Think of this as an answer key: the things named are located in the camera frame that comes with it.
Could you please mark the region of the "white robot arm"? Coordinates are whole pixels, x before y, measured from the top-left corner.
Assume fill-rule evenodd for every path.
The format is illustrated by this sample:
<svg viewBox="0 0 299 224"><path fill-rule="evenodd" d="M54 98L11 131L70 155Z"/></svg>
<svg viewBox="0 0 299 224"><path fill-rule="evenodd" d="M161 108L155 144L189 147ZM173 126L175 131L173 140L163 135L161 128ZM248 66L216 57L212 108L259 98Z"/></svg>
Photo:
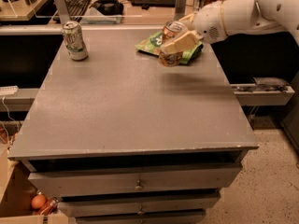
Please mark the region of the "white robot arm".
<svg viewBox="0 0 299 224"><path fill-rule="evenodd" d="M289 32L299 44L299 0L225 0L204 6L179 20L182 31L162 44L166 54L213 44L230 35Z"/></svg>

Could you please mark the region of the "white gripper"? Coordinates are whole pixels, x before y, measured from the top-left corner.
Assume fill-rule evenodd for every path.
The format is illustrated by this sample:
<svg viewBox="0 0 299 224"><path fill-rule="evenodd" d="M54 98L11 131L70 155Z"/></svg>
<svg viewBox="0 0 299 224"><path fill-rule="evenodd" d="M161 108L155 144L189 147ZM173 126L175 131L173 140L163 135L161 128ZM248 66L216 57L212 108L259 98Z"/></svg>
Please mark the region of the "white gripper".
<svg viewBox="0 0 299 224"><path fill-rule="evenodd" d="M217 43L227 38L222 20L222 1L217 1L202 7L195 14L191 13L178 20L188 29L182 35L176 35L161 45L161 51L175 54L195 47L203 37L208 44Z"/></svg>

